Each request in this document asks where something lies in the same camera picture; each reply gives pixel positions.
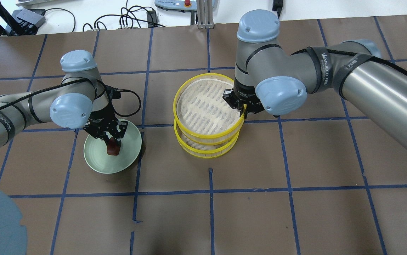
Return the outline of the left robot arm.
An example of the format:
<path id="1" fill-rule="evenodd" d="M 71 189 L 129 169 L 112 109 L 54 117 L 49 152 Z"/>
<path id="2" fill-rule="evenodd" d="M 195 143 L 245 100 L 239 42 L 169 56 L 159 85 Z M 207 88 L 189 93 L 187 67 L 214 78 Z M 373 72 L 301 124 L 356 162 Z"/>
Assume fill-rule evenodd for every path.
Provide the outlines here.
<path id="1" fill-rule="evenodd" d="M 59 85 L 38 91 L 0 95 L 0 147 L 27 127 L 53 122 L 66 129 L 84 129 L 102 140 L 108 155 L 119 155 L 127 121 L 117 119 L 112 99 L 92 54 L 74 50 L 60 59 L 65 72 Z"/>

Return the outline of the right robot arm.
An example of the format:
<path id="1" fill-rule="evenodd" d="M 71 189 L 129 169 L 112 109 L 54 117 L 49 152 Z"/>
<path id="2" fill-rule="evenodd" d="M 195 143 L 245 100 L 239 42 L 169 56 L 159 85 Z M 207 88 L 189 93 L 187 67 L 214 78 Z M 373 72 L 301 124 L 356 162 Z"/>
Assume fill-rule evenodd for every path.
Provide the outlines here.
<path id="1" fill-rule="evenodd" d="M 240 19 L 234 85 L 222 95 L 231 108 L 278 117 L 300 108 L 309 94 L 333 89 L 407 149 L 407 71 L 382 59 L 375 42 L 349 40 L 288 55 L 278 35 L 279 19 L 268 10 Z"/>

